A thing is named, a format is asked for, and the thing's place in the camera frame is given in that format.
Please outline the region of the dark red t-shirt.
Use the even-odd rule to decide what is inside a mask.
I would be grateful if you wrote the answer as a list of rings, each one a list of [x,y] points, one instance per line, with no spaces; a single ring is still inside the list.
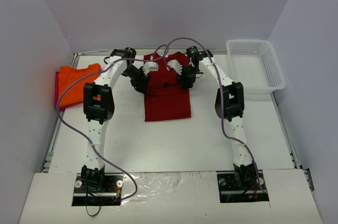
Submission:
[[[145,122],[191,118],[190,93],[177,81],[177,73],[168,71],[164,59],[156,61],[158,71],[149,73],[144,95]]]

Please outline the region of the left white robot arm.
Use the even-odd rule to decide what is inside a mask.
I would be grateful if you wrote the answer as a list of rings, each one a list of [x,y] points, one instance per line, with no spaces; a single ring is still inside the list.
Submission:
[[[94,191],[105,188],[105,161],[102,160],[105,148],[106,130],[109,120],[113,117],[115,103],[112,88],[120,76],[129,77],[135,90],[145,94],[150,72],[158,71],[156,62],[148,61],[137,68],[132,60],[122,58],[135,58],[133,48],[123,50],[114,49],[104,58],[105,72],[94,82],[86,83],[83,88],[83,111],[88,121],[88,137],[86,160],[81,169],[81,179],[84,185]]]

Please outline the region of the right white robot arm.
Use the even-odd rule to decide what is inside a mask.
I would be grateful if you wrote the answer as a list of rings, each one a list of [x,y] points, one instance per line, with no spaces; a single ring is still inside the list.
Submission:
[[[192,88],[197,75],[207,76],[215,84],[215,112],[221,119],[222,132],[230,140],[233,152],[234,182],[245,190],[257,181],[257,164],[247,145],[243,126],[245,109],[243,85],[234,82],[216,63],[209,51],[199,51],[196,46],[186,50],[188,65],[176,60],[168,63],[177,73],[177,81],[184,89]]]

